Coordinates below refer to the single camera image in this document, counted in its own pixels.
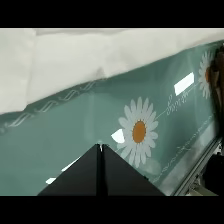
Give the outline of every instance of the white cloth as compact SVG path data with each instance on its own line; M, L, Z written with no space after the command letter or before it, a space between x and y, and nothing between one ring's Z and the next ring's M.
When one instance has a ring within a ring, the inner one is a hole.
M0 113L222 39L224 28L0 29Z

